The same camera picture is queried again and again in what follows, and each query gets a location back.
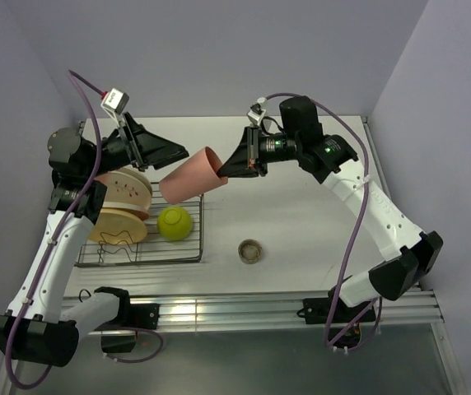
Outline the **yellow cream leaf plate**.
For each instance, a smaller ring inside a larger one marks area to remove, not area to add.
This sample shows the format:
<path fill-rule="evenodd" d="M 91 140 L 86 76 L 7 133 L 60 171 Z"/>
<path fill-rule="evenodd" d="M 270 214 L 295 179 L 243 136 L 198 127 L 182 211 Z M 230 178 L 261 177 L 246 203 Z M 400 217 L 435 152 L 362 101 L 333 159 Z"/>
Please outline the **yellow cream leaf plate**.
<path fill-rule="evenodd" d="M 129 203 L 146 209 L 152 203 L 152 185 L 140 172 L 122 168 L 110 173 L 111 185 L 118 202 Z"/>

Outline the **pink plastic cup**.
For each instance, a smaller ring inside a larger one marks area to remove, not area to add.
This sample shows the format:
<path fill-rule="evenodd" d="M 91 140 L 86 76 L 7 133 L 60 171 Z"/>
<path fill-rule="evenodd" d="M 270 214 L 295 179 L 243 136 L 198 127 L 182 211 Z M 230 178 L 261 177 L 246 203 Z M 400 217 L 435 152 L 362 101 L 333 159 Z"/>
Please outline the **pink plastic cup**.
<path fill-rule="evenodd" d="M 160 181 L 161 195 L 175 205 L 220 188 L 228 183 L 227 177 L 217 174 L 221 167 L 216 152 L 206 146 Z"/>

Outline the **pink cream plate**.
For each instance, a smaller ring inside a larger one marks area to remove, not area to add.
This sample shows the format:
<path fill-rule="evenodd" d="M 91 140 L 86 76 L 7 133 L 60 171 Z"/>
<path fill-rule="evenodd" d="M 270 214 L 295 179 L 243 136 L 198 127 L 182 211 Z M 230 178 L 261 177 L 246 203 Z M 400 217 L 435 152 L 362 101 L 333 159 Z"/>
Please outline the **pink cream plate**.
<path fill-rule="evenodd" d="M 152 185 L 141 175 L 116 170 L 99 175 L 96 181 L 107 187 L 105 202 L 134 205 L 146 210 L 152 204 Z"/>
<path fill-rule="evenodd" d="M 146 210 L 144 207 L 129 203 L 104 202 L 102 208 L 125 211 L 135 215 L 141 221 L 146 221 L 149 218 L 148 210 Z"/>

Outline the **lime green bowl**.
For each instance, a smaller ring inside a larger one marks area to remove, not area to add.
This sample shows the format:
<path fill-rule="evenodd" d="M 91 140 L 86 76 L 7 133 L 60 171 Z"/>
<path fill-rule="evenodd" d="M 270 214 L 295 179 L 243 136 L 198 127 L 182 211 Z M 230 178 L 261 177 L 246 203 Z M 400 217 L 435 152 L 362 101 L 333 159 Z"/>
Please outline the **lime green bowl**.
<path fill-rule="evenodd" d="M 157 217 L 157 230 L 169 241 L 181 241 L 192 232 L 194 220 L 189 212 L 180 206 L 167 207 Z"/>

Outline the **plain yellow bear plate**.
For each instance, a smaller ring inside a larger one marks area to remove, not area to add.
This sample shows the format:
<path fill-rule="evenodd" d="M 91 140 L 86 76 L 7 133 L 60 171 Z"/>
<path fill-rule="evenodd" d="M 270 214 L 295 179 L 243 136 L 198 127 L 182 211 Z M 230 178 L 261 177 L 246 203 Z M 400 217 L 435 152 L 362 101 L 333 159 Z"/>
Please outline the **plain yellow bear plate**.
<path fill-rule="evenodd" d="M 103 208 L 88 239 L 104 244 L 136 244 L 147 235 L 146 225 L 134 214 Z"/>

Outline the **small speckled ceramic cup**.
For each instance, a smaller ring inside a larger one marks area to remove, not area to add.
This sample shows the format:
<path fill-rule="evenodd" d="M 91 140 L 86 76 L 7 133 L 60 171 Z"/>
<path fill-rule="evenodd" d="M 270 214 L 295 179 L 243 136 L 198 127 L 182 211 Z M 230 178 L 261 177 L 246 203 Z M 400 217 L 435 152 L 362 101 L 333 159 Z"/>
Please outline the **small speckled ceramic cup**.
<path fill-rule="evenodd" d="M 238 246 L 238 255 L 245 264 L 256 264 L 263 255 L 263 247 L 255 239 L 245 239 Z"/>

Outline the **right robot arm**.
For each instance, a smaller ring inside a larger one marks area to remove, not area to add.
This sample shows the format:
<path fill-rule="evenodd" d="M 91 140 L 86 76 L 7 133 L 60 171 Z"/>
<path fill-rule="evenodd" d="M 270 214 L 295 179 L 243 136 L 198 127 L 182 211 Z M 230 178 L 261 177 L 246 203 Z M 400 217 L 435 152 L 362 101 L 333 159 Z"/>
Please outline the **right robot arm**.
<path fill-rule="evenodd" d="M 280 96 L 278 131 L 271 133 L 263 125 L 268 98 L 257 99 L 247 113 L 250 125 L 218 175 L 264 177 L 268 165 L 294 160 L 357 218 L 345 254 L 351 253 L 359 230 L 365 229 L 383 258 L 382 263 L 359 274 L 339 273 L 340 281 L 328 302 L 330 315 L 344 321 L 364 302 L 397 300 L 430 272 L 443 239 L 410 221 L 371 178 L 366 146 L 355 151 L 342 136 L 324 132 L 318 118 L 322 105 L 304 95 Z"/>

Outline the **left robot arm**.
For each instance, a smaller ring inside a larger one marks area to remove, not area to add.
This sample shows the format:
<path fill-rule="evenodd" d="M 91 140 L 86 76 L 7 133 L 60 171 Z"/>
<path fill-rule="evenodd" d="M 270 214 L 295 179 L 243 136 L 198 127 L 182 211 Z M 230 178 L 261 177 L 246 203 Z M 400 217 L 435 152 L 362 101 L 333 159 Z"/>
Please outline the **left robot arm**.
<path fill-rule="evenodd" d="M 88 333 L 102 325 L 124 328 L 133 317 L 129 293 L 113 287 L 100 287 L 87 301 L 61 310 L 75 260 L 103 207 L 107 187 L 97 176 L 127 165 L 158 170 L 189 153 L 148 132 L 130 114 L 97 142 L 61 128 L 49 137 L 48 151 L 54 189 L 45 232 L 20 290 L 0 314 L 0 351 L 7 363 L 63 367 Z"/>

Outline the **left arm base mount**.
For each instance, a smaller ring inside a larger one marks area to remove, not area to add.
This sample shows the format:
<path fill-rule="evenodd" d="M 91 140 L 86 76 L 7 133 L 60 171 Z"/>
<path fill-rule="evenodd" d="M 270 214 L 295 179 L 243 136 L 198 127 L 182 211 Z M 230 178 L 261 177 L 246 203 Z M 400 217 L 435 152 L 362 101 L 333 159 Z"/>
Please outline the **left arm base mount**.
<path fill-rule="evenodd" d="M 126 361 L 119 354 L 148 349 L 150 354 L 139 357 L 149 360 L 163 349 L 164 340 L 156 331 L 159 320 L 160 305 L 156 303 L 132 304 L 123 323 L 105 323 L 98 330 L 101 332 L 100 348 L 109 357 Z"/>

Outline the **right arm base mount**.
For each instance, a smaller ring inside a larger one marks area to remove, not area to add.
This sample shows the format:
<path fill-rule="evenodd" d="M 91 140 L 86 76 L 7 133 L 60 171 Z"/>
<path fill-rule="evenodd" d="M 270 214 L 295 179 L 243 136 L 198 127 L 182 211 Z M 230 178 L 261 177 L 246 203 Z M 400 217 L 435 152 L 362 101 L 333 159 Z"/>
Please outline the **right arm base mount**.
<path fill-rule="evenodd" d="M 302 300 L 302 308 L 296 312 L 296 316 L 303 318 L 307 325 L 326 324 L 331 302 L 331 296 L 305 298 Z M 332 324 L 348 324 L 368 305 L 368 302 L 363 302 L 358 306 L 349 308 L 339 300 L 334 311 Z M 361 323 L 378 324 L 380 322 L 380 312 L 381 309 L 376 313 L 375 307 L 372 305 L 333 345 L 341 351 L 350 351 L 352 348 L 358 347 L 362 338 Z"/>

